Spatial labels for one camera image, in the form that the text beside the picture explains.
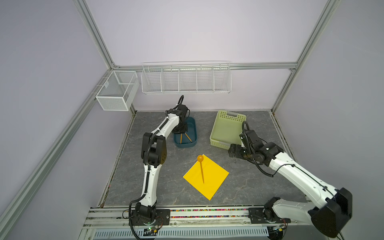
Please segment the white mesh box basket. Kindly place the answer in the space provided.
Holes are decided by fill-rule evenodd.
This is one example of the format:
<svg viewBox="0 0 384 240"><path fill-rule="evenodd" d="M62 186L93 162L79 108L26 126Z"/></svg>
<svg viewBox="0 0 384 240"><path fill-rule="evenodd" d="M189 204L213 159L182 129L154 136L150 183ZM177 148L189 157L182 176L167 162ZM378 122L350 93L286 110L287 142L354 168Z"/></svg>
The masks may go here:
<svg viewBox="0 0 384 240"><path fill-rule="evenodd" d="M96 99L104 111L130 111L139 86L136 71L111 71Z"/></svg>

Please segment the yellow paper napkin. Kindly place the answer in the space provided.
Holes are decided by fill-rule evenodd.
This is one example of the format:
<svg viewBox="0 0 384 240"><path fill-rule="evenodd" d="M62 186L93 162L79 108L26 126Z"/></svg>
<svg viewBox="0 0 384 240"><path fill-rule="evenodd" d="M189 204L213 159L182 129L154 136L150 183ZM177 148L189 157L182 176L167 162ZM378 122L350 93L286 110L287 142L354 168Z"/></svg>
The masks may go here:
<svg viewBox="0 0 384 240"><path fill-rule="evenodd" d="M200 164L198 161L196 161L196 163L185 173L183 178L210 201L226 180L229 172L206 155L203 156L205 183L202 181Z"/></svg>

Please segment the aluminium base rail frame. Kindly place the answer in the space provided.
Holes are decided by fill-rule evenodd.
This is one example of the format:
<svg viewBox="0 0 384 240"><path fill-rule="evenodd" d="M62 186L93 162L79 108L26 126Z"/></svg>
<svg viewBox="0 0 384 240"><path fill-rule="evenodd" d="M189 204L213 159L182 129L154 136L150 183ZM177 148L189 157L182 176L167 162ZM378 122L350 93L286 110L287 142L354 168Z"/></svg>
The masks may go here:
<svg viewBox="0 0 384 240"><path fill-rule="evenodd" d="M128 209L102 208L91 209L79 235L80 240L93 240L99 229L131 229L135 239L139 238L135 230L143 228L145 232L155 234L162 228L201 228L201 227L267 227L268 237L236 237L219 239L165 239L165 240L326 240L314 226L290 219L269 223L262 219L261 206L181 206L159 207L158 217L152 224L144 224L138 218L128 219Z"/></svg>

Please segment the white vent grille strip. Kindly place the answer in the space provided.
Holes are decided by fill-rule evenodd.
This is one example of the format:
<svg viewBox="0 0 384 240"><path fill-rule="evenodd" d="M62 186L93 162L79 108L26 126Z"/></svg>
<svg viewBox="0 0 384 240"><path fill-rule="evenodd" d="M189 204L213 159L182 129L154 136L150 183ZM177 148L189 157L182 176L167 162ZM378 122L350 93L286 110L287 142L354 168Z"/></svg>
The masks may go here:
<svg viewBox="0 0 384 240"><path fill-rule="evenodd" d="M135 230L142 240L165 239L219 239L236 237L268 237L267 227L201 227L201 228L162 228L158 233L150 234L143 228ZM134 240L131 229L99 229L93 240Z"/></svg>

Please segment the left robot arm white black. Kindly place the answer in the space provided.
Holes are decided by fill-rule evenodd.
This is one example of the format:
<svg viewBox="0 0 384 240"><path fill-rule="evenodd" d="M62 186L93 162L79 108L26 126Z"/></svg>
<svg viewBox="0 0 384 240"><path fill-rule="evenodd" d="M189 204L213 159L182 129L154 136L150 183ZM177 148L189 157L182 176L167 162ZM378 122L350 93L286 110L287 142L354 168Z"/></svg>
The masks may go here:
<svg viewBox="0 0 384 240"><path fill-rule="evenodd" d="M156 218L157 186L160 170L167 159L167 138L170 134L184 134L188 130L187 118L190 111L183 100L184 96L181 96L175 107L165 111L165 118L159 126L143 135L143 189L141 196L130 202L130 206L135 204L135 209L129 210L129 214L146 224L154 223Z"/></svg>

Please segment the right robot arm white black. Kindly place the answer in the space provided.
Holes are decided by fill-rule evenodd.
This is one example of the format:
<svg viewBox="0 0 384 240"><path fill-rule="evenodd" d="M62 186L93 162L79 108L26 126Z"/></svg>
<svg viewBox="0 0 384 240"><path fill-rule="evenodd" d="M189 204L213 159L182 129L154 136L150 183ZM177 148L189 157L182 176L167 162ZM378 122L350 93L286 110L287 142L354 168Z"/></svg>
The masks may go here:
<svg viewBox="0 0 384 240"><path fill-rule="evenodd" d="M261 215L267 222L290 219L313 225L324 235L334 238L353 216L353 195L345 188L337 189L296 163L281 147L273 142L263 143L253 130L243 130L242 144L231 144L231 158L246 160L260 169L262 165L274 170L273 178L280 174L301 190L308 202L292 202L274 197L265 205Z"/></svg>

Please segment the light green perforated basket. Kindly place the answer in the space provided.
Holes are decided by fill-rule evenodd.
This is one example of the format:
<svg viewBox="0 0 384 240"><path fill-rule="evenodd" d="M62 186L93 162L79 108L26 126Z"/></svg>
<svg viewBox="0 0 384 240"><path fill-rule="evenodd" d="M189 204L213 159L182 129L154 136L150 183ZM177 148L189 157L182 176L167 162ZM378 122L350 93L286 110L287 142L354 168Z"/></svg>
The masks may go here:
<svg viewBox="0 0 384 240"><path fill-rule="evenodd" d="M231 144L242 145L240 134L246 115L220 110L210 135L211 146L228 150Z"/></svg>

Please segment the dark teal plastic tub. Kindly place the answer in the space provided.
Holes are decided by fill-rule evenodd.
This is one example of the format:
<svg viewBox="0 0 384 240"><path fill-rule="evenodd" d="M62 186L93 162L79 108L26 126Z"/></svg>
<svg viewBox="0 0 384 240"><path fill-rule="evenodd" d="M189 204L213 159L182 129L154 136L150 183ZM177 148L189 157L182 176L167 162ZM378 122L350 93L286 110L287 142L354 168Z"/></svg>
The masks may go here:
<svg viewBox="0 0 384 240"><path fill-rule="evenodd" d="M174 143L178 148L192 148L197 144L198 134L194 118L187 119L188 130L183 134L174 134Z"/></svg>

